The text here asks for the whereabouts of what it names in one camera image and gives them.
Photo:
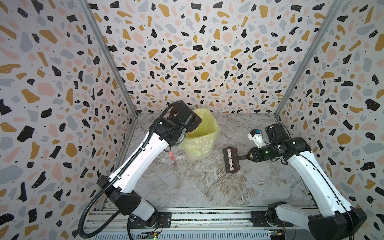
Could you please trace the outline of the brown cartoon face brush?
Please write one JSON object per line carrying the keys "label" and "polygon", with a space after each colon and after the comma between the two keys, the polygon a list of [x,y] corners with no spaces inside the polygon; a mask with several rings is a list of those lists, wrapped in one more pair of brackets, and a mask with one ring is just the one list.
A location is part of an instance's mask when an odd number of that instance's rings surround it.
{"label": "brown cartoon face brush", "polygon": [[239,156],[238,149],[235,147],[226,147],[223,149],[223,157],[225,164],[225,172],[227,174],[235,174],[240,169],[240,161],[247,160],[247,155]]}

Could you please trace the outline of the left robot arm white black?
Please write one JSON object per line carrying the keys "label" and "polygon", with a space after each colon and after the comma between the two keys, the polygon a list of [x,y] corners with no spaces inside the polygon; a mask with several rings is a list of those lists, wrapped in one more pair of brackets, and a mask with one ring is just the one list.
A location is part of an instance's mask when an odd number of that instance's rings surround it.
{"label": "left robot arm white black", "polygon": [[135,185],[161,152],[178,146],[201,122],[184,102],[175,102],[153,122],[142,143],[122,166],[110,176],[100,176],[98,186],[105,189],[122,215],[138,217],[148,227],[155,224],[158,211],[134,191]]}

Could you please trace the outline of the bin with yellow bag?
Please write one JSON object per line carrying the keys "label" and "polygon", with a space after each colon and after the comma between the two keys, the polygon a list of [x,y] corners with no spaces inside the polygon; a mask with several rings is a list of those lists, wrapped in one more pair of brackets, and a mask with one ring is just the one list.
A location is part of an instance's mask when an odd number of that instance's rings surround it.
{"label": "bin with yellow bag", "polygon": [[197,109],[194,112],[202,122],[195,130],[187,133],[186,138],[178,146],[189,161],[198,161],[210,156],[221,134],[218,121],[210,110]]}

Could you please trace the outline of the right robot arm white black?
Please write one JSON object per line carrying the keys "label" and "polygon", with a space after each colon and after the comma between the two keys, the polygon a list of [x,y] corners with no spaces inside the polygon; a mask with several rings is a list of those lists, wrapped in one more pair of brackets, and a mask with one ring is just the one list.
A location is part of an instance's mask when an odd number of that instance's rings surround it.
{"label": "right robot arm white black", "polygon": [[317,206],[316,210],[309,210],[284,201],[269,204],[267,220],[270,225],[288,222],[307,230],[316,240],[355,238],[367,220],[366,213],[354,208],[337,190],[302,137],[291,137],[284,126],[273,124],[264,131],[251,130],[248,138],[256,144],[250,150],[248,160],[255,163],[282,160],[291,165]]}

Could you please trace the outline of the brown dustpan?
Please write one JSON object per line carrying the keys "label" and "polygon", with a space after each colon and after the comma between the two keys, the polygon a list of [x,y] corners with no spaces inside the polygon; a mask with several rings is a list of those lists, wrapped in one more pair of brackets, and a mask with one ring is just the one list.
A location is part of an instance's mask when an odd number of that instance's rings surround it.
{"label": "brown dustpan", "polygon": [[174,106],[170,110],[170,117],[175,117],[177,114],[183,112],[183,111],[188,111],[190,112],[191,109],[189,106],[184,102],[184,101],[177,101],[174,102]]}

